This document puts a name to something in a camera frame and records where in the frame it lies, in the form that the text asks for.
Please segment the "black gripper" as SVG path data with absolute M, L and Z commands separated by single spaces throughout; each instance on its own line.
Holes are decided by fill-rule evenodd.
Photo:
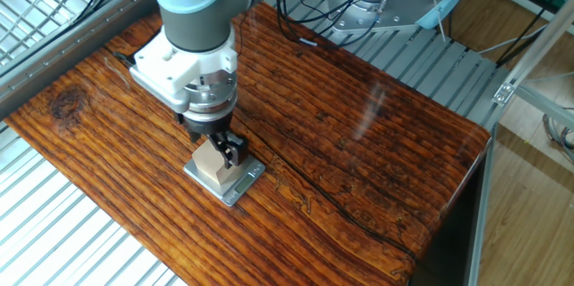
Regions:
M 213 120 L 195 121 L 181 116 L 181 125 L 187 130 L 191 143 L 196 143 L 202 135 L 208 135 L 215 150 L 223 157 L 226 169 L 239 166 L 248 156 L 248 141 L 230 130 L 232 114 Z

